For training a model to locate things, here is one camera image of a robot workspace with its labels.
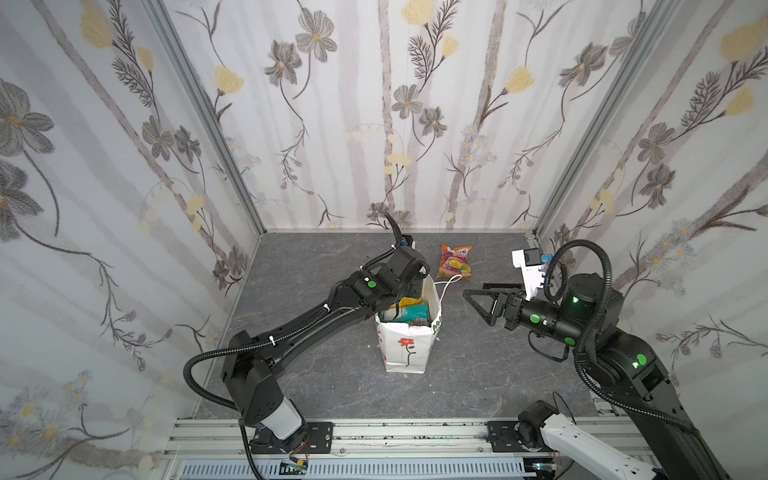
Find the yellow chips bag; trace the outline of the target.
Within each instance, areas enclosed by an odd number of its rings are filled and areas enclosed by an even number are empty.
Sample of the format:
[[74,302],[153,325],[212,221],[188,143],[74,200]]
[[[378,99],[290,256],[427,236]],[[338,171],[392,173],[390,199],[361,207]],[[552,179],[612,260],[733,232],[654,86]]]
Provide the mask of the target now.
[[405,307],[408,307],[408,306],[420,305],[420,304],[423,304],[423,303],[424,303],[424,299],[423,298],[414,299],[414,298],[405,297],[405,298],[401,299],[398,302],[398,307],[399,308],[405,308]]

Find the white floral paper bag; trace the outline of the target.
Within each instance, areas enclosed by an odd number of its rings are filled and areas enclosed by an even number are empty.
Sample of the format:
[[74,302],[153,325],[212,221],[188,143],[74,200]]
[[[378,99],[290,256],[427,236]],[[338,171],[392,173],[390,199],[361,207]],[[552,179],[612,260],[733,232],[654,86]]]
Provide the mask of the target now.
[[461,278],[456,275],[445,281],[424,279],[423,299],[429,307],[429,326],[409,326],[402,323],[381,322],[375,315],[376,334],[384,368],[387,373],[424,374],[432,347],[442,328],[442,307],[450,285]]

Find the pink orange candy bag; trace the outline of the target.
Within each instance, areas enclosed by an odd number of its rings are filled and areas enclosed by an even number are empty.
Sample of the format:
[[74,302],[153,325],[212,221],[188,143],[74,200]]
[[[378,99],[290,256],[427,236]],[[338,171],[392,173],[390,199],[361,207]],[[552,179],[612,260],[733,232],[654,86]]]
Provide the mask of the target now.
[[447,245],[442,245],[437,276],[450,279],[458,275],[461,279],[469,279],[472,276],[469,263],[469,254],[472,249],[472,246],[451,248]]

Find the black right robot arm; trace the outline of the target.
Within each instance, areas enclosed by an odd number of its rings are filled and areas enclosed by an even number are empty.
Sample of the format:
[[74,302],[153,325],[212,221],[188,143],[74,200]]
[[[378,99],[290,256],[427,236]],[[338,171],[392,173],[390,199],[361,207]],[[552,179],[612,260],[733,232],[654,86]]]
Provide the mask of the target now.
[[490,326],[503,319],[564,347],[577,376],[601,400],[623,410],[667,479],[726,479],[728,473],[694,426],[653,348],[619,328],[623,295],[614,289],[609,256],[598,244],[565,243],[540,262],[533,283],[486,284],[464,299]]

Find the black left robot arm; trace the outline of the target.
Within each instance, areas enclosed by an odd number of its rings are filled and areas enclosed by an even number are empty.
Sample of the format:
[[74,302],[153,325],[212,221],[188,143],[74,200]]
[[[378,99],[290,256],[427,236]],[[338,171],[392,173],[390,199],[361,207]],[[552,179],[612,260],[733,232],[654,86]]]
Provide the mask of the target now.
[[[242,331],[228,347],[190,358],[182,370],[187,386],[199,397],[235,411],[241,426],[267,429],[278,450],[299,450],[308,441],[307,421],[282,392],[279,375],[329,337],[396,308],[404,298],[419,298],[430,273],[425,257],[413,247],[413,237],[401,232],[392,214],[385,218],[394,234],[389,250],[334,283],[326,299],[286,324],[256,336]],[[193,376],[197,364],[220,357],[225,359],[221,379],[226,398],[206,390]]]

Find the teal snack bag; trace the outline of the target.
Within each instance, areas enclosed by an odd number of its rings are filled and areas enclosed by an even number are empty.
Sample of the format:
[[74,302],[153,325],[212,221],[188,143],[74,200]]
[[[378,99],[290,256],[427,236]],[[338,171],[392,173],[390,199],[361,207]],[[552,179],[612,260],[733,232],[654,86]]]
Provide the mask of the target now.
[[406,306],[396,305],[381,314],[381,322],[402,323],[409,326],[429,326],[431,323],[429,307],[426,303]]

